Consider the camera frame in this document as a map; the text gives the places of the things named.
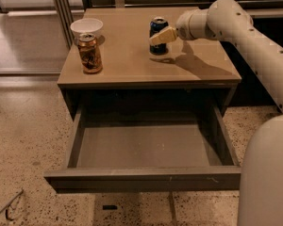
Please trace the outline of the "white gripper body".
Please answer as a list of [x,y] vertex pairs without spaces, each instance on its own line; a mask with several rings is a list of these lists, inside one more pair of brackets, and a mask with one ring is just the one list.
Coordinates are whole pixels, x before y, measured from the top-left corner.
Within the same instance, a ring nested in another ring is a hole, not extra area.
[[208,10],[187,10],[175,23],[177,35],[182,40],[214,40],[215,34],[208,27]]

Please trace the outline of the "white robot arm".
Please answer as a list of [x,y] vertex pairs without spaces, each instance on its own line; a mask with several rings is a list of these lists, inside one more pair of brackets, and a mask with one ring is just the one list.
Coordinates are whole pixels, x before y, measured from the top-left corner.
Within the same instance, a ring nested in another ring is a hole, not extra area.
[[263,123],[248,142],[241,168],[237,226],[283,226],[283,48],[253,26],[234,0],[188,10],[149,39],[228,41],[236,47],[282,114]]

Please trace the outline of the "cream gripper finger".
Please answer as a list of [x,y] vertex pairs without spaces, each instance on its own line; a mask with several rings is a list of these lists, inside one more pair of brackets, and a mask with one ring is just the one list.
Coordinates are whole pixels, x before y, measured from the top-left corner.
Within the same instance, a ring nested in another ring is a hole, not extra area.
[[159,31],[158,33],[154,34],[149,39],[149,43],[152,46],[160,45],[163,43],[169,43],[169,42],[175,41],[177,37],[178,35],[176,33],[176,29],[171,26],[167,26],[163,28],[161,31]]

